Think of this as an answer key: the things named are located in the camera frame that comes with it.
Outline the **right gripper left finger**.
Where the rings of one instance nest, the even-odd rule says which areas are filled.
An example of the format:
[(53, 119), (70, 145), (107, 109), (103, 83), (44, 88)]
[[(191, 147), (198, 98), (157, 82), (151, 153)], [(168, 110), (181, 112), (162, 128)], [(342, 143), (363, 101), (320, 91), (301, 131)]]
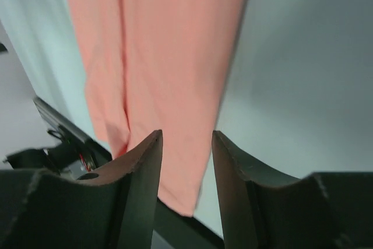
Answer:
[(96, 186), (114, 186), (107, 248), (150, 248), (163, 157), (158, 129), (123, 156), (81, 177)]

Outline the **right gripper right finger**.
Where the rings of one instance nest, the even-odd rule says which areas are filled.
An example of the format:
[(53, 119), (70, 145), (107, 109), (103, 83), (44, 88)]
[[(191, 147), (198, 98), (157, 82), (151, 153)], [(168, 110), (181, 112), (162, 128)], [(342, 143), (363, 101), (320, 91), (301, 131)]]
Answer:
[(267, 208), (261, 191), (284, 188), (299, 181), (239, 148), (221, 131), (212, 135), (213, 165), (226, 248), (302, 248), (301, 231)]

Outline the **pink t shirt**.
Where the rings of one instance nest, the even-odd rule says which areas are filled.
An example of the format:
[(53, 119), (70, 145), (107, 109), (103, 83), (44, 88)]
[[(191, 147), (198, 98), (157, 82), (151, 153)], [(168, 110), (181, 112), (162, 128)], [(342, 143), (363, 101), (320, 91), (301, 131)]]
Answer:
[(113, 157), (163, 132), (158, 196), (192, 216), (244, 0), (68, 0), (96, 136)]

